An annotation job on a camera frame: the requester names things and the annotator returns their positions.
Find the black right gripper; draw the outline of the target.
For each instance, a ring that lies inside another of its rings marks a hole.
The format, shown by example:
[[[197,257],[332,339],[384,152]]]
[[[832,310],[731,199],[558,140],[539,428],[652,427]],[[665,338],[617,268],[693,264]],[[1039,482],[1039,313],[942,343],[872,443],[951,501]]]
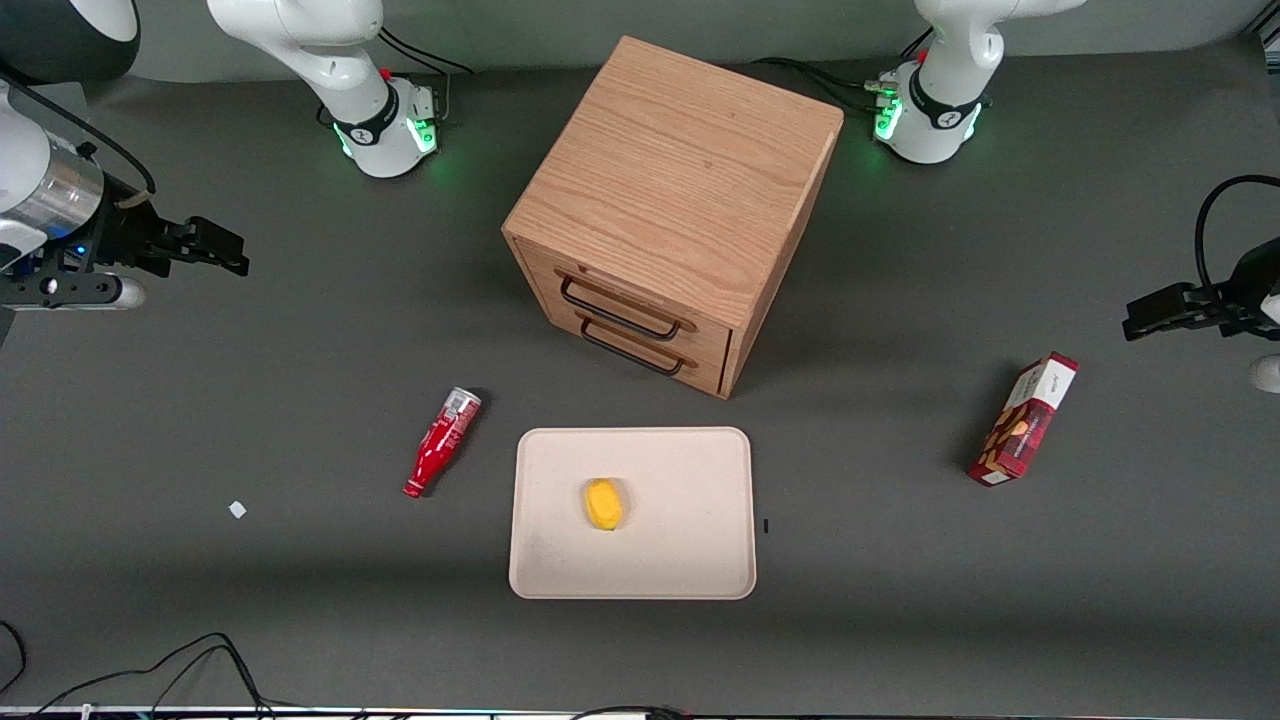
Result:
[[[164,278],[173,263],[206,264],[247,277],[250,260],[241,236],[204,217],[189,218],[186,228],[191,247],[175,236],[179,225],[160,218],[150,200],[123,208],[108,197],[76,231],[76,246],[84,247],[96,266],[128,266]]]

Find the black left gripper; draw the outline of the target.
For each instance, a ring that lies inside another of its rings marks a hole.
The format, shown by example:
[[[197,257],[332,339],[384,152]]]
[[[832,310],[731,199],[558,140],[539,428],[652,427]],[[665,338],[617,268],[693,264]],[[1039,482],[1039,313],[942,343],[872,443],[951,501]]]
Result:
[[[1245,252],[1226,281],[1204,284],[1206,292],[1189,282],[1172,283],[1126,305],[1123,333],[1135,342],[1170,331],[1198,331],[1216,327],[1224,338],[1252,334],[1277,340],[1277,319],[1265,304],[1277,301],[1279,238]]]

